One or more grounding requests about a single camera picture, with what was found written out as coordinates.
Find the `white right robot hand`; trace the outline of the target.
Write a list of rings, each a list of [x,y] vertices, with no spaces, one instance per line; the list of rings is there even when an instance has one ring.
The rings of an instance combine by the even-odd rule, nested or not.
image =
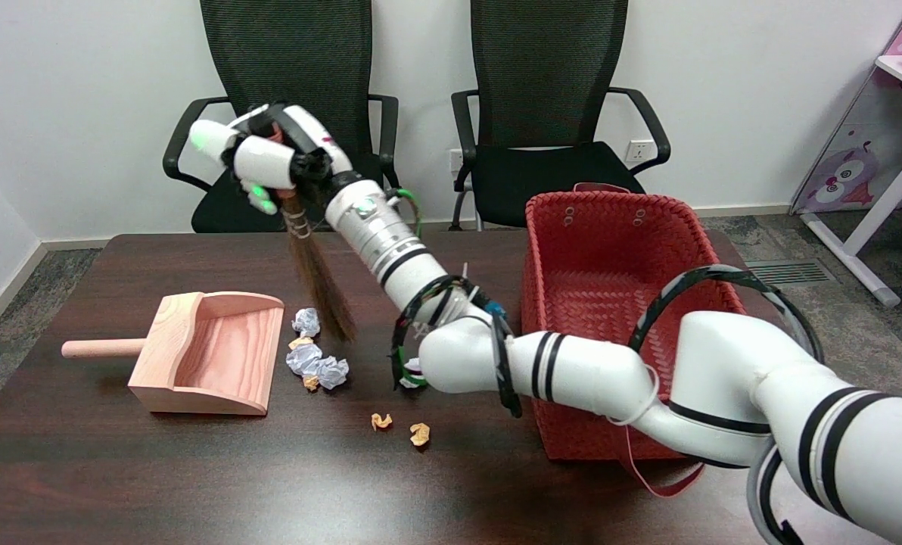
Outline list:
[[[270,190],[332,199],[361,176],[323,124],[298,104],[262,104],[229,124],[196,120],[188,143],[228,170],[262,213],[277,213]]]

